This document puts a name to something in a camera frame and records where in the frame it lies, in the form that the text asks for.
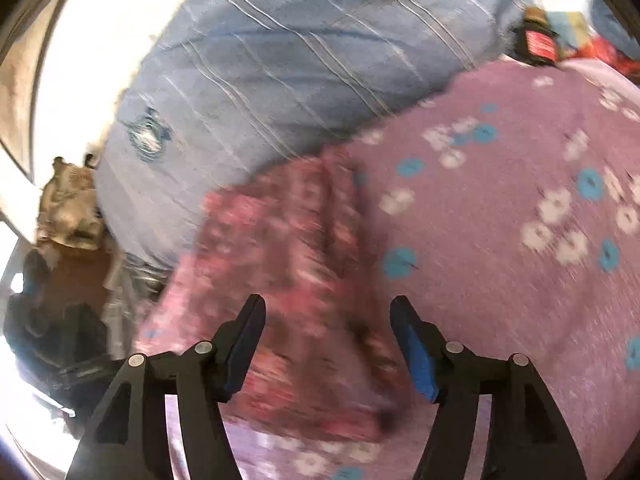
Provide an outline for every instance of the red patterned cloth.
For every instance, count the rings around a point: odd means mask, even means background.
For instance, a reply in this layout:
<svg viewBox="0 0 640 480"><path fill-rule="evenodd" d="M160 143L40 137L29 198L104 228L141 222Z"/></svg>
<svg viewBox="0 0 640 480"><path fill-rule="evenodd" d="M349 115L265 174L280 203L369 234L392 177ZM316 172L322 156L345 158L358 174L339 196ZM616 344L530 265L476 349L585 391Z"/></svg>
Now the red patterned cloth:
<svg viewBox="0 0 640 480"><path fill-rule="evenodd" d="M280 434L379 438L405 382L388 311L374 300L346 150L212 192L204 209L196 249L181 259L136 349L182 351L209 339L258 292L265 330L224 414Z"/></svg>

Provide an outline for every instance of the red tag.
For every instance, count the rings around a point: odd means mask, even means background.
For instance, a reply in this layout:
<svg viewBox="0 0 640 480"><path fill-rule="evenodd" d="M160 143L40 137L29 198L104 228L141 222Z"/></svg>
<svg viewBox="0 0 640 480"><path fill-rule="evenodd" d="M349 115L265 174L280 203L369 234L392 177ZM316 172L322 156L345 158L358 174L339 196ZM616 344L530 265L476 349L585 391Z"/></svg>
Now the red tag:
<svg viewBox="0 0 640 480"><path fill-rule="evenodd" d="M554 63L558 60L554 40L535 30L527 30L526 33L530 53L534 56L546 57Z"/></svg>

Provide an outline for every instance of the blue dot pattern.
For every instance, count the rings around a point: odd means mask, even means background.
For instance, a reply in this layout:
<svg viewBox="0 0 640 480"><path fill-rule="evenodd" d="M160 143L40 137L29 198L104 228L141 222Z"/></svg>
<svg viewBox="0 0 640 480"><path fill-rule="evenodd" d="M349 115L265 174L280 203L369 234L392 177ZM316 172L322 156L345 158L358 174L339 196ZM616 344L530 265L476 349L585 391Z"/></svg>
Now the blue dot pattern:
<svg viewBox="0 0 640 480"><path fill-rule="evenodd" d="M398 175L408 178L420 173L423 167L424 163L419 158L406 158L396 166L396 171Z"/></svg>
<svg viewBox="0 0 640 480"><path fill-rule="evenodd" d="M415 267L415 253L406 247L393 249L385 254L383 270L390 280L406 278Z"/></svg>
<svg viewBox="0 0 640 480"><path fill-rule="evenodd" d="M620 262L620 250L618 246L611 240L603 240L600 245L600 254L598 256L598 263L600 268L605 272L611 272L615 270Z"/></svg>
<svg viewBox="0 0 640 480"><path fill-rule="evenodd" d="M602 198L604 193L604 183L602 177L593 168L585 168L578 173L575 181L578 193L585 200L597 202Z"/></svg>
<svg viewBox="0 0 640 480"><path fill-rule="evenodd" d="M625 365L627 370L640 370L640 337L636 336L626 347Z"/></svg>
<svg viewBox="0 0 640 480"><path fill-rule="evenodd" d="M478 144L489 144L494 142L498 136L498 130L496 130L490 124L478 124L473 133L474 140Z"/></svg>
<svg viewBox="0 0 640 480"><path fill-rule="evenodd" d="M332 476L332 480L360 480L362 469L359 467L341 467Z"/></svg>

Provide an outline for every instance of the white flower pattern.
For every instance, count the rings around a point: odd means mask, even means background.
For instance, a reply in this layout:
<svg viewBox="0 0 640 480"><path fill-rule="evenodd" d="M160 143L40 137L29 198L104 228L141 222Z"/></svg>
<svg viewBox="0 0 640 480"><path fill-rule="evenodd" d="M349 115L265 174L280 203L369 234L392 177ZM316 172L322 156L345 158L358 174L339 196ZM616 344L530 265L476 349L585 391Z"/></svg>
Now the white flower pattern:
<svg viewBox="0 0 640 480"><path fill-rule="evenodd" d="M615 102L613 101L607 101L604 98L600 99L600 104L602 106L604 106L607 110L611 110L612 112L617 112L618 111L618 105L615 104Z"/></svg>
<svg viewBox="0 0 640 480"><path fill-rule="evenodd" d="M369 146L375 146L377 144L379 144L380 142L382 142L382 139L384 138L384 134L382 133L381 130L371 130L368 132L363 133L360 136L360 140L362 142L364 142L365 144L368 144Z"/></svg>
<svg viewBox="0 0 640 480"><path fill-rule="evenodd" d="M265 449L273 449L273 437L268 433L257 433L258 446Z"/></svg>
<svg viewBox="0 0 640 480"><path fill-rule="evenodd" d="M548 75L543 75L533 80L533 87L541 88L543 86L552 86L553 83L554 83L553 79L551 79Z"/></svg>
<svg viewBox="0 0 640 480"><path fill-rule="evenodd" d="M528 222L522 226L522 243L532 251L541 253L548 247L554 235L542 222Z"/></svg>
<svg viewBox="0 0 640 480"><path fill-rule="evenodd" d="M631 184L629 184L629 189L634 196L634 202L640 204L640 175L631 175L630 178Z"/></svg>
<svg viewBox="0 0 640 480"><path fill-rule="evenodd" d="M271 462L258 462L258 473L271 480L280 480L278 469Z"/></svg>
<svg viewBox="0 0 640 480"><path fill-rule="evenodd" d="M616 224L627 235L637 233L640 227L640 219L636 208L632 206L619 207L618 211L616 211Z"/></svg>
<svg viewBox="0 0 640 480"><path fill-rule="evenodd" d="M337 454L340 453L344 449L344 444L342 442L319 442L318 446L325 453Z"/></svg>
<svg viewBox="0 0 640 480"><path fill-rule="evenodd" d="M440 156L440 163L448 170L455 170L465 163L466 155L460 150L447 150Z"/></svg>
<svg viewBox="0 0 640 480"><path fill-rule="evenodd" d="M415 193L411 189L396 189L384 195L378 206L389 215L397 215L409 209L414 203L414 197Z"/></svg>
<svg viewBox="0 0 640 480"><path fill-rule="evenodd" d="M627 119L635 121L636 123L640 123L640 115L638 115L638 112L636 112L635 110L632 110L631 108L622 108L622 114Z"/></svg>
<svg viewBox="0 0 640 480"><path fill-rule="evenodd" d="M287 436L275 436L274 441L280 449L286 449L288 451L294 451L302 447L300 440Z"/></svg>
<svg viewBox="0 0 640 480"><path fill-rule="evenodd" d="M616 104L622 101L622 98L609 88L602 89L602 98Z"/></svg>
<svg viewBox="0 0 640 480"><path fill-rule="evenodd" d="M538 203L540 219L548 225L558 224L571 209L571 192L566 188L545 191L545 198Z"/></svg>
<svg viewBox="0 0 640 480"><path fill-rule="evenodd" d="M578 160L587 149L588 142L589 137L584 131L575 132L564 147L564 160Z"/></svg>
<svg viewBox="0 0 640 480"><path fill-rule="evenodd" d="M620 202L620 199L625 197L625 190L620 186L620 181L616 177L616 175L611 171L609 166L604 168L604 185L607 187L607 191L609 191L610 197L616 202Z"/></svg>
<svg viewBox="0 0 640 480"><path fill-rule="evenodd" d="M588 240L582 231L570 231L556 247L556 259L561 265L578 265L589 253Z"/></svg>
<svg viewBox="0 0 640 480"><path fill-rule="evenodd" d="M440 124L439 126L434 126L424 132L422 134L422 138L431 145L433 150L441 152L451 144L452 138L449 135L450 131L451 130L449 128Z"/></svg>
<svg viewBox="0 0 640 480"><path fill-rule="evenodd" d="M304 476L319 476L326 472L326 459L310 451L302 452L294 462L297 472Z"/></svg>
<svg viewBox="0 0 640 480"><path fill-rule="evenodd" d="M457 134L471 133L478 126L478 119L475 117L464 117L451 124L451 129Z"/></svg>
<svg viewBox="0 0 640 480"><path fill-rule="evenodd" d="M380 452L380 444L356 442L351 444L349 456L358 462L373 462Z"/></svg>

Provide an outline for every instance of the beige cloth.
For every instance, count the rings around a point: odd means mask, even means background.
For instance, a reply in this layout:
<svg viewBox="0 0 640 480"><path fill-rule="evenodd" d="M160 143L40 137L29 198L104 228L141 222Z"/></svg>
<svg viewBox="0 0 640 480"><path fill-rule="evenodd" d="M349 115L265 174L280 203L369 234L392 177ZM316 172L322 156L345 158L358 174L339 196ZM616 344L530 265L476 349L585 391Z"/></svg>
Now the beige cloth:
<svg viewBox="0 0 640 480"><path fill-rule="evenodd" d="M42 191L36 240L53 240L78 249L100 246L104 222L97 214L94 170L57 156L54 176Z"/></svg>

